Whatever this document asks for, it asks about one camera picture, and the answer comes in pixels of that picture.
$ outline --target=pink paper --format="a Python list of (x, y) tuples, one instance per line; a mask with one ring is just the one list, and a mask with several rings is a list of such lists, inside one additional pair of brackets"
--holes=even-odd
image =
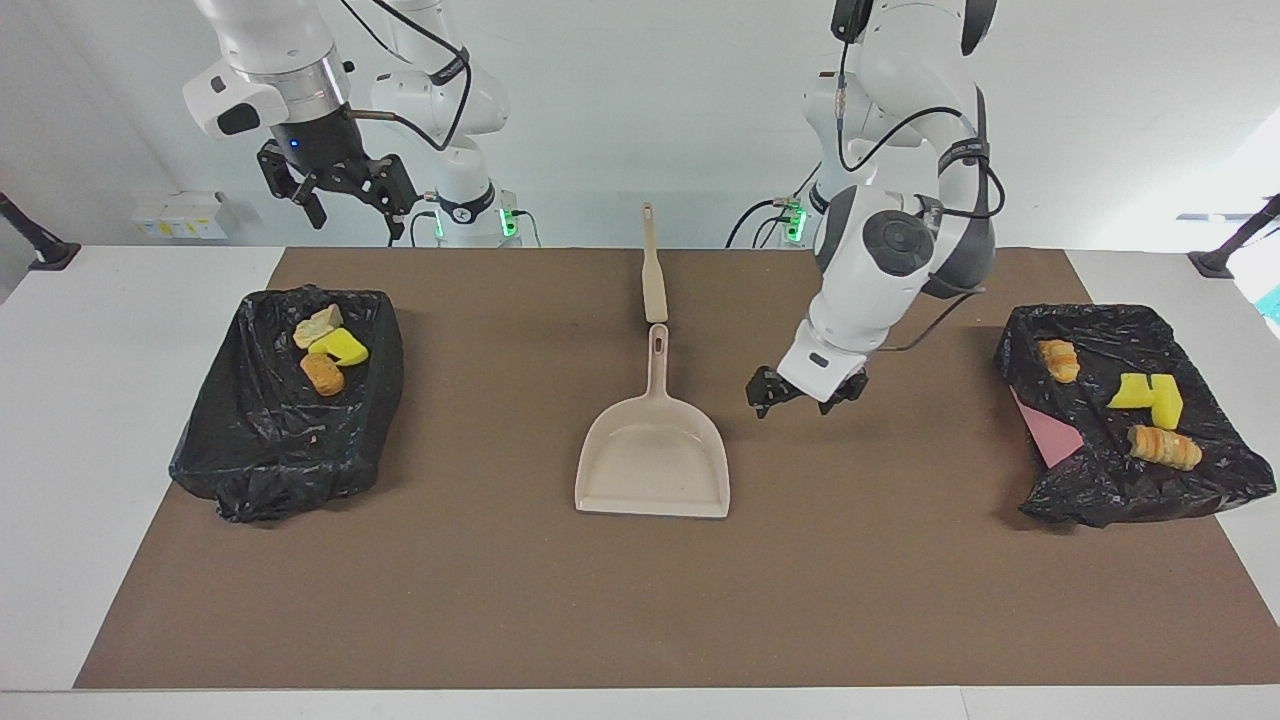
[(1044, 457), (1044, 465), (1052, 468), (1070, 457), (1076, 450), (1084, 447), (1084, 438), (1080, 437), (1079, 430), (1061, 420), (1050, 418), (1039, 410), (1033, 410), (1023, 405), (1018, 400), (1018, 393), (1014, 392), (1014, 388), (1009, 388), (1009, 392), (1014, 393), (1014, 402), (1018, 404), (1018, 410), (1021, 411), (1023, 420), (1032, 432), (1036, 447), (1039, 448), (1041, 456)]

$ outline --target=pastry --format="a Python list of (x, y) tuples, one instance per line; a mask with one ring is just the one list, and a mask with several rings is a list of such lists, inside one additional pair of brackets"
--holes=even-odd
[(1129, 428), (1129, 455), (1148, 462), (1190, 470), (1204, 459), (1203, 451), (1189, 437), (1160, 428)]
[(308, 352), (298, 365), (307, 374), (311, 387), (316, 388), (320, 397), (338, 395), (347, 386), (347, 378), (342, 375), (338, 364), (323, 352)]
[(1080, 360), (1075, 346), (1065, 340), (1044, 340), (1039, 342), (1041, 356), (1053, 379), (1060, 383), (1074, 383), (1080, 373)]
[(298, 323), (293, 329), (293, 343), (306, 350), (311, 347), (312, 342), (339, 327), (342, 327), (342, 310), (337, 305), (330, 305)]

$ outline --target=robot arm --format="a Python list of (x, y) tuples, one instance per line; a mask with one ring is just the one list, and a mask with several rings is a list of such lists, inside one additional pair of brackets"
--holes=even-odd
[[(435, 196), (457, 234), (485, 243), (511, 234), (500, 213), (498, 190), (484, 158), (466, 133), (494, 132), (506, 123), (502, 86), (472, 64), (461, 44), (451, 42), (442, 0), (379, 3), (398, 14), (392, 42), (408, 61), (429, 72), (389, 73), (374, 85), (384, 113), (352, 110), (353, 69), (343, 63), (315, 0), (195, 0), (218, 33), (223, 59), (183, 87), (187, 108), (212, 137), (228, 137), (262, 126), (274, 140), (259, 151), (259, 164), (276, 197), (303, 208), (312, 227), (325, 223), (315, 190), (355, 196), (387, 220), (392, 240), (404, 232), (404, 217), (419, 201), (397, 155), (370, 159), (356, 119), (396, 119), (435, 137), (439, 151)], [(408, 27), (417, 23), (436, 42)], [(465, 111), (458, 115), (460, 108)], [(301, 182), (294, 178), (301, 176)]]
[(196, 123), (214, 137), (268, 126), (274, 138), (257, 160), (273, 195), (306, 210), (316, 229), (326, 215), (315, 191), (351, 195), (378, 209), (398, 238), (417, 192), (398, 156), (365, 154), (349, 104), (352, 65), (339, 58), (314, 0), (196, 0), (196, 6), (223, 51), (183, 87)]
[[(503, 191), (489, 176), (484, 154), (470, 136), (498, 132), (507, 124), (507, 91), (470, 60), (443, 0), (389, 0), (389, 4), (460, 47), (468, 61), (463, 72), (462, 61), (452, 51), (393, 22), (392, 47), (422, 69), (378, 76), (371, 91), (374, 106), (408, 118), (435, 136), (444, 137), (453, 131), (448, 147), (431, 155), (443, 240), (463, 246), (497, 246), (515, 228), (504, 213), (511, 208), (504, 206)], [(461, 117), (458, 108), (465, 108)], [(453, 127), (456, 117), (457, 127)]]
[[(822, 290), (777, 372), (760, 368), (748, 387), (759, 416), (801, 395), (822, 402), (824, 413), (855, 398), (868, 357), (922, 291), (938, 297), (972, 292), (989, 270), (986, 110), (961, 68), (964, 10), (964, 0), (882, 0), (867, 8), (851, 47), (855, 76), (846, 102), (854, 99), (854, 113), (846, 117), (856, 124), (846, 150), (869, 147), (867, 131), (878, 132), (881, 115), (910, 119), (911, 133), (899, 142), (924, 140), (938, 154), (938, 197), (890, 192), (872, 183), (874, 172), (865, 165), (847, 177), (849, 187), (826, 208), (827, 232), (814, 247)], [(819, 129), (827, 142), (835, 135)], [(832, 159), (845, 165), (828, 146), (824, 165)], [(815, 192), (831, 192), (840, 182), (828, 167)]]

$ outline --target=wrinkled plastic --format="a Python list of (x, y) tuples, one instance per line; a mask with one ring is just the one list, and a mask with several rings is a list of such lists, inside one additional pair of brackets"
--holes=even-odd
[[(346, 388), (323, 398), (292, 341), (294, 325), (337, 302), (370, 351), (343, 368)], [(279, 520), (364, 492), (399, 405), (403, 346), (390, 299), (305, 286), (241, 301), (178, 441), (169, 475), (218, 502), (233, 523)]]
[[(1080, 375), (1055, 382), (1037, 341), (1075, 343)], [(1271, 466), (1240, 439), (1172, 328), (1139, 305), (1015, 307), (996, 350), (996, 368), (1023, 405), (1073, 425), (1084, 446), (1041, 474), (1020, 510), (1046, 523), (1094, 528), (1194, 518), (1276, 491)], [(1178, 432), (1204, 451), (1181, 471), (1129, 457), (1128, 432), (1151, 425), (1147, 410), (1110, 410), (1121, 373), (1174, 375), (1185, 401)]]

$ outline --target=brown paper surface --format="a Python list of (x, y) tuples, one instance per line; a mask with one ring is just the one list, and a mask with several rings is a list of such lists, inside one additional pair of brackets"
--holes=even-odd
[[(724, 437), (727, 520), (581, 515), (591, 420), (645, 387), (639, 251), (291, 249), (271, 287), (379, 288), (406, 379), (378, 486), (271, 528), (172, 487), (81, 688), (1146, 685), (1280, 682), (1280, 630), (1212, 518), (1048, 528), (992, 352), (1088, 297), (1005, 250), (991, 292), (860, 401), (764, 421), (819, 277), (666, 251), (671, 391)], [(922, 299), (891, 342), (943, 304)]]

